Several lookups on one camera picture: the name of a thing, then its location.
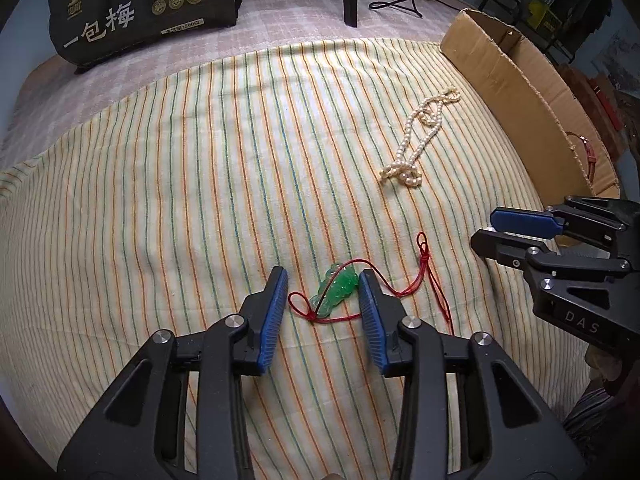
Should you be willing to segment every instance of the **silver screw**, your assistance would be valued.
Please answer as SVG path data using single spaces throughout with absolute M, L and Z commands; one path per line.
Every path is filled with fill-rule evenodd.
M 476 332 L 474 334 L 474 341 L 480 346 L 487 346 L 494 342 L 494 338 L 487 332 Z
M 244 323 L 244 317 L 239 314 L 232 314 L 225 319 L 225 325 L 229 328 L 238 328 L 239 326 L 242 326 L 242 323 Z
M 415 316 L 404 316 L 402 324 L 407 328 L 418 328 L 422 324 L 422 320 Z
M 169 339 L 171 339 L 171 332 L 169 332 L 168 330 L 157 330 L 151 336 L 151 339 L 153 340 L 154 343 L 163 345 L 164 343 L 169 341 Z

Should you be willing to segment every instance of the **striped garment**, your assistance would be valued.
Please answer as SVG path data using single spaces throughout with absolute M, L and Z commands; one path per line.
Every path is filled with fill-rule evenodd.
M 462 99 L 445 107 L 418 161 L 422 186 L 380 184 L 407 115 L 450 86 Z M 469 247 L 494 207 L 541 205 L 437 44 L 316 41 L 182 70 L 0 180 L 0 365 L 28 413 L 25 434 L 52 465 L 156 329 L 204 330 L 261 290 L 274 265 L 308 296 L 331 263 L 358 256 L 404 287 L 419 230 L 457 335 L 492 333 L 559 416 L 586 385 L 583 345 L 533 317 L 519 273 Z M 342 312 L 357 309 L 355 296 Z M 446 330 L 428 286 L 403 303 Z M 401 382 L 370 362 L 359 320 L 318 326 L 286 312 L 270 371 L 244 381 L 257 477 L 388 478 L 400 400 Z

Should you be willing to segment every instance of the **black bag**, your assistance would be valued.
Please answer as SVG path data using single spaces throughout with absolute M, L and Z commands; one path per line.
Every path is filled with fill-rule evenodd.
M 235 25 L 242 0 L 49 0 L 56 51 L 82 68 L 164 34 Z

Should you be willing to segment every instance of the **green pendant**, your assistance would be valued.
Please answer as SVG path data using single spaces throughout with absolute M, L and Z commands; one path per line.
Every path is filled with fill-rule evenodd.
M 327 283 L 329 283 L 329 280 L 334 276 L 340 265 L 341 264 L 333 264 L 329 267 L 329 270 L 324 276 L 324 280 L 320 282 L 320 286 L 318 287 L 318 295 L 311 298 L 310 303 L 313 310 L 318 306 L 318 301 L 326 289 Z M 356 288 L 358 288 L 358 275 L 356 274 L 356 270 L 353 265 L 346 266 L 340 271 L 340 274 L 338 274 L 334 282 L 329 287 L 324 300 L 322 300 L 320 309 L 318 310 L 318 317 L 327 317 L 331 314 L 331 311 L 335 306 L 347 298 L 354 290 L 356 290 Z

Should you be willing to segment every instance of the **pearl necklace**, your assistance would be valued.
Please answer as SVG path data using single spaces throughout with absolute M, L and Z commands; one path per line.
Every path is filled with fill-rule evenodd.
M 457 88 L 449 88 L 442 94 L 425 98 L 420 105 L 409 115 L 404 123 L 404 138 L 396 150 L 396 160 L 385 166 L 380 171 L 381 180 L 396 177 L 407 187 L 418 187 L 422 183 L 422 174 L 418 171 L 415 161 L 424 151 L 428 142 L 442 127 L 442 107 L 445 104 L 451 104 L 460 101 L 460 92 Z M 436 103 L 435 113 L 431 110 L 430 104 Z M 418 119 L 425 126 L 431 129 L 427 135 L 420 141 L 416 150 L 411 154 L 409 159 L 404 158 L 404 151 L 411 141 L 411 133 L 414 130 L 414 120 Z

